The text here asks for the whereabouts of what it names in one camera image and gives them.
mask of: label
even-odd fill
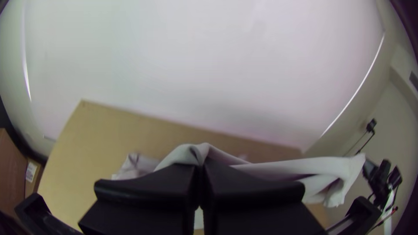
[[[32,162],[29,162],[26,169],[26,180],[32,183],[34,181],[36,168],[38,168],[35,164]]]

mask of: wire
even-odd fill
[[[367,131],[364,132],[364,134],[357,140],[357,142],[355,144],[353,144],[353,146],[344,154],[344,156],[347,156],[347,154],[358,144],[358,142],[360,142],[360,140],[367,134]]]
[[[372,227],[369,232],[371,232],[373,229],[379,227],[380,225],[382,225],[387,219],[389,219],[396,211],[398,210],[398,207],[395,207],[392,209],[392,212],[390,215],[386,216],[384,219],[382,219],[382,221],[380,221],[378,224],[376,224],[374,227]]]
[[[374,195],[374,193],[371,193],[370,196],[368,196],[367,200],[370,201],[370,198]]]
[[[376,134],[376,132],[374,130],[372,130],[373,134],[369,137],[369,139],[366,141],[366,143],[357,151],[356,154],[359,154],[361,152],[361,150],[363,150],[363,148],[367,145],[367,143],[373,138],[373,136]]]
[[[396,189],[395,189],[395,195],[393,196],[393,202],[392,202],[392,204],[386,209],[386,211],[385,212],[387,212],[394,204],[395,204],[395,200],[396,200],[396,194],[398,194],[398,188],[399,188],[399,185],[398,186],[396,186]]]

